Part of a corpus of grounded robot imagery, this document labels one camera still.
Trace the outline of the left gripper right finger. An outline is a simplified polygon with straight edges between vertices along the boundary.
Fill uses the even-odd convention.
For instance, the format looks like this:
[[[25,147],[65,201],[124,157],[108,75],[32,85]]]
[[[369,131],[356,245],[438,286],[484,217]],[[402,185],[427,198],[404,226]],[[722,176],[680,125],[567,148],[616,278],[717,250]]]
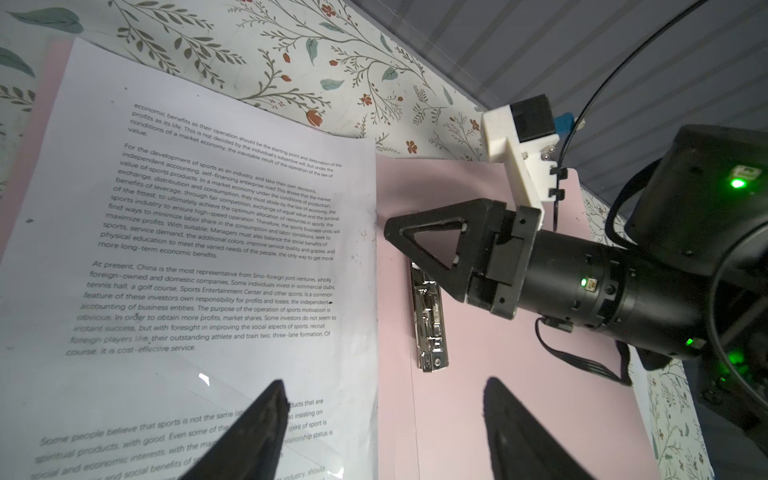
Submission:
[[[483,413],[496,480],[591,477],[496,377],[484,388]]]

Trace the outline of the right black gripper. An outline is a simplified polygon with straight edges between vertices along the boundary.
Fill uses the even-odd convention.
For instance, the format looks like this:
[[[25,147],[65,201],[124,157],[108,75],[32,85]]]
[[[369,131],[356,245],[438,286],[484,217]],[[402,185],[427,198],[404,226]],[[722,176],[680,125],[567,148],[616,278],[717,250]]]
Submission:
[[[519,309],[613,330],[636,307],[636,263],[623,249],[534,230],[539,212],[475,199],[389,218],[384,237],[459,302],[513,319]]]

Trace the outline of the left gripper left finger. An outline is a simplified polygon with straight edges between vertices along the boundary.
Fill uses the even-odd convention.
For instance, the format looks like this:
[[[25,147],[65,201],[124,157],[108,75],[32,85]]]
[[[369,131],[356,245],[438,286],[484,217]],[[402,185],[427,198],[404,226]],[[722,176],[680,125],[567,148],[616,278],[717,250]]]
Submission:
[[[181,479],[274,479],[289,409],[283,381],[273,381]]]

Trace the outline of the pink folder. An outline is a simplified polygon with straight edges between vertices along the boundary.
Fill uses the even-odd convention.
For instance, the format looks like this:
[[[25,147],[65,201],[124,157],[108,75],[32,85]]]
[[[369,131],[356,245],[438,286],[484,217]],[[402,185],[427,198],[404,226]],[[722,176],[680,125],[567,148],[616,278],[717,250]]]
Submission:
[[[23,198],[51,104],[76,40],[51,44],[19,157],[1,203]],[[491,475],[483,390],[500,379],[587,470],[599,478],[654,479],[651,444],[633,393],[547,355],[533,316],[506,321],[451,298],[443,301],[449,365],[416,363],[410,266],[384,239],[386,219],[488,197],[509,199],[500,165],[391,159],[376,153],[377,475],[373,479],[487,479]]]

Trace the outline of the printed paper sheet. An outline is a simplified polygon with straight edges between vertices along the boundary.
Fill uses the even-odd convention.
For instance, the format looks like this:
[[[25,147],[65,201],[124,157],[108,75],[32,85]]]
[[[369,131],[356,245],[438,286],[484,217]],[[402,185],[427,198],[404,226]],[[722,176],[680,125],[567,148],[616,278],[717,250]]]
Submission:
[[[376,152],[72,43],[1,260],[1,475],[176,479],[272,382],[377,475]]]

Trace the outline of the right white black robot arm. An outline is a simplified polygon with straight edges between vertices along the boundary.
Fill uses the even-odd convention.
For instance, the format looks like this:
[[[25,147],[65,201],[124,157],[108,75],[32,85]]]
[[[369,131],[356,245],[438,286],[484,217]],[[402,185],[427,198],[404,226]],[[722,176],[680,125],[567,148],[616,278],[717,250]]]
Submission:
[[[477,199],[390,218],[385,238],[456,300],[634,347],[645,368],[700,363],[700,397],[767,445],[767,135],[686,125],[619,194],[600,244]]]

